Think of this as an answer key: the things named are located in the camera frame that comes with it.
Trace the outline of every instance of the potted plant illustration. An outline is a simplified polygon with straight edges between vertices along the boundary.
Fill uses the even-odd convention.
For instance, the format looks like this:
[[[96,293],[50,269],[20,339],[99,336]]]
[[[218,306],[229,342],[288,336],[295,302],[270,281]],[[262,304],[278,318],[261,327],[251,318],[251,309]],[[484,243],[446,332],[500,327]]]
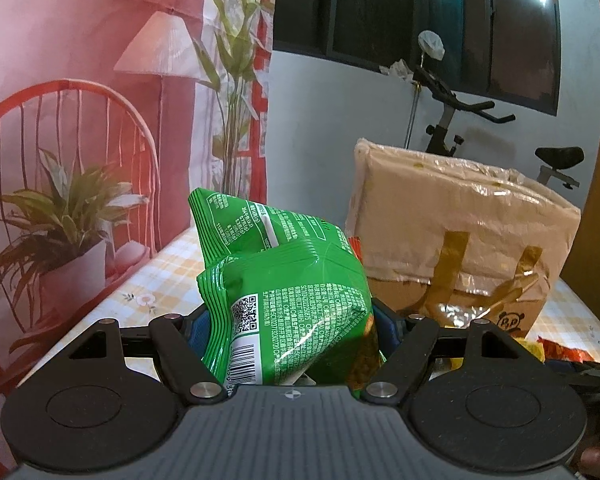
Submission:
[[[128,223],[128,212],[148,199],[131,193],[131,183],[120,182],[110,167],[74,165],[68,174],[51,152],[38,155],[48,189],[0,196],[15,206],[0,220],[21,231],[0,252],[0,286],[15,286],[15,306],[25,291],[32,298],[38,282],[41,309],[65,318],[105,288],[113,229]]]
[[[273,13],[272,5],[257,0],[213,0],[220,19],[215,32],[220,66],[216,68],[205,47],[194,41],[200,65],[205,70],[215,95],[221,116],[221,131],[215,133],[212,155],[222,160],[221,182],[214,181],[216,189],[231,195],[240,195],[243,177],[238,160],[240,140],[248,135],[251,119],[259,116],[251,105],[250,89],[256,81],[253,61],[256,49],[264,46],[254,32],[260,12]]]

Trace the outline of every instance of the printed curtain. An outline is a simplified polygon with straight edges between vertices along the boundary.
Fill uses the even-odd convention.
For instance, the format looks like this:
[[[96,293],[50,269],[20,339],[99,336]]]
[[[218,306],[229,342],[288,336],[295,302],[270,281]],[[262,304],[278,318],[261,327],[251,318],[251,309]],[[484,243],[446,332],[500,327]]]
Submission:
[[[266,202],[274,0],[0,0],[0,408],[191,225]],[[0,434],[0,477],[15,465]]]

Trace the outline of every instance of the checkered bedsheet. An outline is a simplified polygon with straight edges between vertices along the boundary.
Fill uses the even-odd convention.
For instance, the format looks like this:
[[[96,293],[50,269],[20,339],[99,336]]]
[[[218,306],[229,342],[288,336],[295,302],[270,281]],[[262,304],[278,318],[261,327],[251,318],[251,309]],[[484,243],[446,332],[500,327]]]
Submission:
[[[196,276],[204,269],[195,227],[184,231],[124,285],[71,329],[31,373],[97,320],[114,317],[121,327],[147,325],[154,317],[189,314],[202,304]],[[600,362],[600,322],[562,280],[551,293],[527,339],[538,336],[589,351]],[[150,359],[127,358],[133,370],[157,378]]]

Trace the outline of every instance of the green snack bag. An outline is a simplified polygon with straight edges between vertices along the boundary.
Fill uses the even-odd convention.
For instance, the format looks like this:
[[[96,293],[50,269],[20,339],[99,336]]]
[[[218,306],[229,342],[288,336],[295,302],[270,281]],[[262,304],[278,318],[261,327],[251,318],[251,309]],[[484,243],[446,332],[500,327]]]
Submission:
[[[355,387],[378,369],[366,276],[339,244],[296,240],[228,256],[198,287],[212,326],[203,362],[224,384],[290,384],[313,365],[315,381]],[[361,352],[376,365],[358,380]]]
[[[314,216],[276,209],[201,187],[189,195],[205,265],[235,253],[258,253],[294,240],[333,242],[352,253],[339,227]]]

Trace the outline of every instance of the packing tape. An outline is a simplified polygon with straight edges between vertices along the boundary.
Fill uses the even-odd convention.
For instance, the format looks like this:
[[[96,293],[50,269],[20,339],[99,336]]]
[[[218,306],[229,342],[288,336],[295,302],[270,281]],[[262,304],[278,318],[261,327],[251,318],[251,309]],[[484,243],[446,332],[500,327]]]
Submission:
[[[418,308],[418,310],[423,308],[429,316],[442,322],[442,326],[448,324],[450,315],[459,317],[458,322],[465,326],[477,317],[494,319],[494,316],[503,311],[507,304],[517,301],[536,284],[539,275],[534,272],[534,267],[542,255],[542,248],[527,246],[518,260],[513,278],[497,286],[490,296],[478,296],[475,308],[472,309],[474,312],[471,315],[469,315],[467,307],[453,306],[453,310],[449,312],[449,303],[458,281],[469,237],[469,233],[466,231],[445,232],[431,284],[424,298],[418,302],[422,302],[422,306],[417,303],[410,308],[411,311],[414,308]]]

